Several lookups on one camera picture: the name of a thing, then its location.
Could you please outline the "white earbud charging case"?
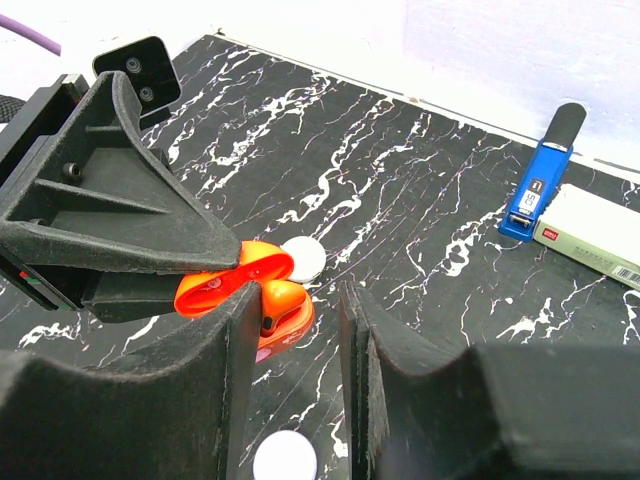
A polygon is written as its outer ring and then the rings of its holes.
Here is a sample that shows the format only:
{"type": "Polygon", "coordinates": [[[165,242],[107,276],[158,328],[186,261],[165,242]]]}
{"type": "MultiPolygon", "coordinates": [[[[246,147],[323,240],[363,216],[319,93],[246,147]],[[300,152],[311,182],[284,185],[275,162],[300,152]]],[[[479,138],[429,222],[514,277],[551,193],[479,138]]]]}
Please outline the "white earbud charging case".
{"type": "Polygon", "coordinates": [[[282,250],[289,254],[294,262],[294,268],[289,279],[299,284],[305,284],[316,279],[324,270],[327,252],[322,244],[310,236],[297,236],[281,245],[282,250]]]}

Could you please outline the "purple earbud charging case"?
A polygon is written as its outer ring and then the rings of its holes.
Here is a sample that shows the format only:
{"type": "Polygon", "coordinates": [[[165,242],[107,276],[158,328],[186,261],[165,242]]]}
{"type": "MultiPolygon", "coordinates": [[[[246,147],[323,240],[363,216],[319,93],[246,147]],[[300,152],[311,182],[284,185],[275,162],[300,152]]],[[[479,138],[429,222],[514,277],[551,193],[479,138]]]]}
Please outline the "purple earbud charging case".
{"type": "Polygon", "coordinates": [[[318,460],[311,442],[292,430],[280,430],[266,437],[253,461],[255,480],[315,480],[318,460]]]}

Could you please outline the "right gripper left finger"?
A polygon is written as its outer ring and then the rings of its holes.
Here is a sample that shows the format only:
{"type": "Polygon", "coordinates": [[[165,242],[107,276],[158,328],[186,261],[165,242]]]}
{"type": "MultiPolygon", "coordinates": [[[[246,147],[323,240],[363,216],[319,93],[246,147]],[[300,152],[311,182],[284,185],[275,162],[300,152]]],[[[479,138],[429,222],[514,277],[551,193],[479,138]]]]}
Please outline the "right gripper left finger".
{"type": "Polygon", "coordinates": [[[240,288],[212,313],[102,366],[1,354],[5,479],[233,479],[261,321],[240,288]]]}

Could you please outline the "red earbud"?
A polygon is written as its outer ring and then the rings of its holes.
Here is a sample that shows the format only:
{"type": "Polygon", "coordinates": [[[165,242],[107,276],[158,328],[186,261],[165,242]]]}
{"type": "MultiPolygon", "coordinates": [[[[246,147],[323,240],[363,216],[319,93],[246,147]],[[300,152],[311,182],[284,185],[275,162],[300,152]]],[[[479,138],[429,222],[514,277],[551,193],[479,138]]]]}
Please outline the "red earbud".
{"type": "Polygon", "coordinates": [[[306,290],[286,280],[270,280],[262,286],[261,335],[269,337],[297,315],[306,300],[306,290]]]}

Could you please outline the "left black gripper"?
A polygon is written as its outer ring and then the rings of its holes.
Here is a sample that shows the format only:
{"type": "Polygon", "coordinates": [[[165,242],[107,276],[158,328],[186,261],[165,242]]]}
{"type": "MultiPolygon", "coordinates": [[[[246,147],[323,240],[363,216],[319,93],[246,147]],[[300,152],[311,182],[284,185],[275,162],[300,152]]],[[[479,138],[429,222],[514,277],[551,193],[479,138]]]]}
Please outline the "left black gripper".
{"type": "Polygon", "coordinates": [[[1,274],[46,310],[170,314],[182,274],[238,263],[239,239],[143,145],[141,110],[122,72],[65,74],[1,136],[1,274]]]}

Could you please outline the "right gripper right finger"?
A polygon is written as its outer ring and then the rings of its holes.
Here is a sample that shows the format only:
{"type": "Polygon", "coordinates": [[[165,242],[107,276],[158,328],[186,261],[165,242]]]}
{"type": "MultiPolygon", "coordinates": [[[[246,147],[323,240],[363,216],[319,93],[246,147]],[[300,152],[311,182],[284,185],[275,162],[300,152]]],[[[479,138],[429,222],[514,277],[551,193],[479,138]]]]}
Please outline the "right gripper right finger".
{"type": "Polygon", "coordinates": [[[482,343],[447,351],[363,287],[340,288],[354,479],[635,479],[639,351],[482,343]]]}

